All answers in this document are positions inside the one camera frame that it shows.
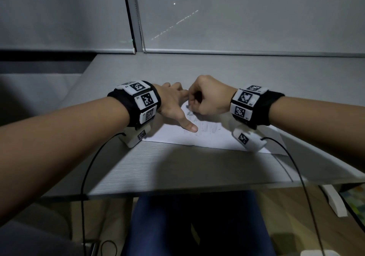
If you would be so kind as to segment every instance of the paper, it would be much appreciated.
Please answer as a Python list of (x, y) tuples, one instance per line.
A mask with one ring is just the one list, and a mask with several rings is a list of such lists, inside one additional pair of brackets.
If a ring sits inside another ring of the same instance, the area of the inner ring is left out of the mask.
[[(144, 139), (147, 142), (159, 142), (180, 145), (196, 145), (199, 147), (221, 148), (247, 151), (235, 138), (229, 127), (230, 113), (222, 115), (199, 115), (188, 109), (188, 102), (181, 107), (188, 120), (198, 127), (198, 132), (189, 132), (180, 127), (175, 120), (156, 114), (152, 122), (152, 129)], [(274, 126), (258, 126), (267, 137), (271, 137), (285, 146), (277, 128)], [(259, 152), (284, 154), (284, 150), (275, 142), (267, 140), (267, 144)]]

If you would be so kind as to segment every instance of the hand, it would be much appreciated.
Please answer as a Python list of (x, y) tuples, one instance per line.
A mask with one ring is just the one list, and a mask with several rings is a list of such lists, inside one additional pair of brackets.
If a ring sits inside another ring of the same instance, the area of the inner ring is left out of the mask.
[(188, 99), (188, 91), (183, 90), (181, 83), (164, 83), (162, 86), (153, 84), (161, 97), (161, 106), (158, 112), (167, 117), (177, 120), (182, 128), (191, 132), (197, 132), (198, 127), (190, 122), (186, 117), (180, 104)]
[(237, 90), (210, 75), (199, 75), (189, 88), (189, 110), (203, 115), (228, 112)]

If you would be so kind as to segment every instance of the wristband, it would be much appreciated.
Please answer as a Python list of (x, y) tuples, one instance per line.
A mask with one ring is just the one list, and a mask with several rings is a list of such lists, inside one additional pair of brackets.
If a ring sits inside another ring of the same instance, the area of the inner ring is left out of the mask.
[(236, 120), (252, 129), (256, 129), (258, 125), (270, 125), (270, 107), (283, 96), (285, 95), (282, 93), (250, 85), (238, 89), (234, 94), (231, 99), (230, 112)]
[(156, 88), (147, 81), (132, 81), (118, 85), (108, 94), (120, 101), (129, 113), (129, 127), (136, 130), (153, 120), (161, 106)]

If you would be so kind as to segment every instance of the gray desk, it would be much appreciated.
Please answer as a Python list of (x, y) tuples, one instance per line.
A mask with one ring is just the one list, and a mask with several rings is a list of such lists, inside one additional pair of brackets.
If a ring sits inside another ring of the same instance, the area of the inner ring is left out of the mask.
[[(365, 59), (223, 55), (98, 55), (61, 107), (106, 96), (117, 84), (144, 79), (180, 81), (188, 88), (199, 74), (235, 87), (268, 86), (287, 96), (365, 105)], [(365, 181), (365, 174), (281, 132), (303, 176), (313, 184)], [(78, 199), (92, 155), (44, 195)], [(89, 198), (126, 194), (198, 192), (299, 186), (290, 159), (183, 145), (141, 142), (133, 149), (115, 138), (101, 151), (85, 185)]]

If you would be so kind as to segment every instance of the forearm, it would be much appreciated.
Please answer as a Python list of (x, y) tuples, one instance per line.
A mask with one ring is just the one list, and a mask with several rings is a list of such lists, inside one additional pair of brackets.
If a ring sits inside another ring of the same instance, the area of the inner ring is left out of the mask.
[(125, 107), (106, 97), (1, 127), (0, 224), (128, 123)]
[(272, 125), (365, 170), (365, 107), (282, 97), (270, 108)]

